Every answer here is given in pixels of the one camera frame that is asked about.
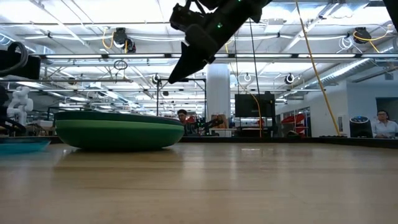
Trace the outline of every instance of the pillar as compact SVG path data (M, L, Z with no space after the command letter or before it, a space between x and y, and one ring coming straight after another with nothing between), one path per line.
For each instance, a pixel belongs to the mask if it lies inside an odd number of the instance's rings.
M224 114L227 119L231 117L231 91L227 64L207 66L206 97L208 121L212 115Z

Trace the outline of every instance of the man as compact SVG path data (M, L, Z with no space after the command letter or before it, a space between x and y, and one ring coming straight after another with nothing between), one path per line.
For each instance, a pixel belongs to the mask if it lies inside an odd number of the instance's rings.
M178 118L181 123L184 125L184 136L196 134L196 130L194 128L194 124L187 122L187 111L186 110L179 110L177 112Z
M398 124L388 119L387 111L380 110L377 112L377 121L372 124L373 136L375 138L391 138L398 133Z

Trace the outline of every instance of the green dish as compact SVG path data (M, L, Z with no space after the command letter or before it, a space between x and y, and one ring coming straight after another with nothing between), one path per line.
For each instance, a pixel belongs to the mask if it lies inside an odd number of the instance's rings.
M60 139L83 149L158 149L184 134L180 122L155 116L71 111L55 119Z

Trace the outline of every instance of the white robot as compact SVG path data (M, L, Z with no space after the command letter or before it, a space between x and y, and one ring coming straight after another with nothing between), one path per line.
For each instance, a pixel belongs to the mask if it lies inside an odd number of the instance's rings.
M33 110L33 100L28 97L29 92L29 87L17 87L7 108L7 117L18 115L17 122L23 126L26 126L27 112Z

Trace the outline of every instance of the table surface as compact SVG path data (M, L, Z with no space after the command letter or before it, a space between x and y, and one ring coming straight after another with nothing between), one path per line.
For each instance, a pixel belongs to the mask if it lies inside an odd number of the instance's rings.
M398 151L177 144L0 157L0 223L397 223Z

